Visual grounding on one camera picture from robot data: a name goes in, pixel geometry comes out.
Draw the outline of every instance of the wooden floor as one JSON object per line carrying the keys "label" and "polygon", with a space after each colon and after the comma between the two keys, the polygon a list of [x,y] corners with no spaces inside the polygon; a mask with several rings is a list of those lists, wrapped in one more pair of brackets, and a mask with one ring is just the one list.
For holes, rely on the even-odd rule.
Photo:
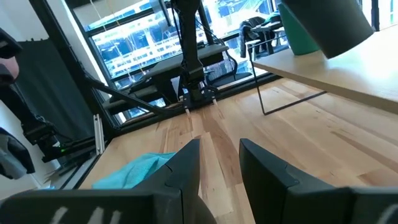
{"label": "wooden floor", "polygon": [[[281,79],[262,86],[268,110],[319,90]],[[81,188],[146,152],[174,152],[201,139],[199,195],[218,223],[254,223],[239,170],[238,143],[249,138],[335,185],[398,185],[398,115],[331,94],[269,116],[250,90],[114,139]]]}

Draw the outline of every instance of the gray fabric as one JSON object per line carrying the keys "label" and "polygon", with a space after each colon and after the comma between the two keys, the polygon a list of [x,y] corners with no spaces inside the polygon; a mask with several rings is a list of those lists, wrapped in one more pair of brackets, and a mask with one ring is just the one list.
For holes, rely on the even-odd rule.
{"label": "gray fabric", "polygon": [[2,165],[6,176],[19,179],[26,174],[27,170],[8,150],[9,140],[9,136],[0,134],[0,165]]}

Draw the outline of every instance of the lamp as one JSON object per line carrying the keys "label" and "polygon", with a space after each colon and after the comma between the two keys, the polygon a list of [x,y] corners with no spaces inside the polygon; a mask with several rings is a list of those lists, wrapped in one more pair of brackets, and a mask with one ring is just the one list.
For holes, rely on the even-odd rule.
{"label": "lamp", "polygon": [[327,58],[373,34],[357,0],[282,0]]}

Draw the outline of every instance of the teal towel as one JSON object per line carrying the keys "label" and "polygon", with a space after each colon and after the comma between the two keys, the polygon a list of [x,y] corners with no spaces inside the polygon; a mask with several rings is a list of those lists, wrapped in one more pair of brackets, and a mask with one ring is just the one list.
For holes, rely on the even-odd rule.
{"label": "teal towel", "polygon": [[95,182],[93,189],[131,189],[164,165],[175,152],[147,153],[134,159],[122,169]]}

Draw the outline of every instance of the blue cloth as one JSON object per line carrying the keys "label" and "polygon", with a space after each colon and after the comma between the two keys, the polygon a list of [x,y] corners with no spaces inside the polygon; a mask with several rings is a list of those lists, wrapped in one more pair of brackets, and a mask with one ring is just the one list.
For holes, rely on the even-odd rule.
{"label": "blue cloth", "polygon": [[93,189],[131,189],[164,165],[175,152],[147,153],[125,165],[122,169],[95,182]]}

